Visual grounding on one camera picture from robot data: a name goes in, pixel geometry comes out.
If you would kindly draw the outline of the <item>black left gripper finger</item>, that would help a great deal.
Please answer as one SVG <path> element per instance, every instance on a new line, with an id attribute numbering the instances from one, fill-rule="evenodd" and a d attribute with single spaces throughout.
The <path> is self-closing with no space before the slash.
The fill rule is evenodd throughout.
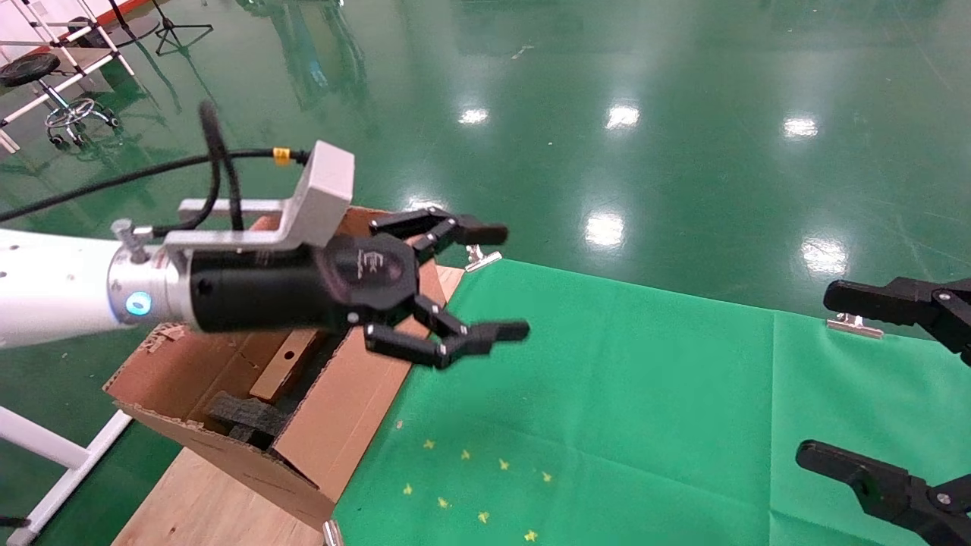
<path id="1" fill-rule="evenodd" d="M 435 339 L 396 331 L 390 324 L 364 325 L 367 350 L 430 369 L 447 369 L 465 356 L 488 356 L 498 343 L 517 343 L 530 335 L 525 321 L 479 322 L 466 325 L 446 306 L 417 294 L 405 306 Z"/>

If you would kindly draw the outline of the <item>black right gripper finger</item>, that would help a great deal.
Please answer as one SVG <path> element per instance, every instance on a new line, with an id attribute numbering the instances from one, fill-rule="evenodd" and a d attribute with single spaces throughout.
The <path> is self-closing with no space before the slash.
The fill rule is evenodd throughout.
<path id="1" fill-rule="evenodd" d="M 970 544 L 970 475 L 930 486 L 907 469 L 815 440 L 801 442 L 795 460 L 801 469 L 852 488 L 866 515 L 926 544 Z"/>
<path id="2" fill-rule="evenodd" d="M 898 277 L 883 287 L 836 280 L 823 306 L 888 324 L 919 326 L 970 366 L 970 280 L 925 282 Z"/>

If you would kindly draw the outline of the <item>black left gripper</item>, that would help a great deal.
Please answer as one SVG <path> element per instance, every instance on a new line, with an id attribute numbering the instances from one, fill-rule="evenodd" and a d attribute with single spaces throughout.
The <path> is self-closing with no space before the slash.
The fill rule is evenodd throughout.
<path id="1" fill-rule="evenodd" d="M 434 206 L 380 215 L 369 231 L 375 236 L 339 234 L 325 246 L 291 251 L 194 253 L 194 321 L 209 333 L 396 325 L 419 293 L 420 262 L 451 244 L 498 246 L 507 239 L 505 224 Z"/>

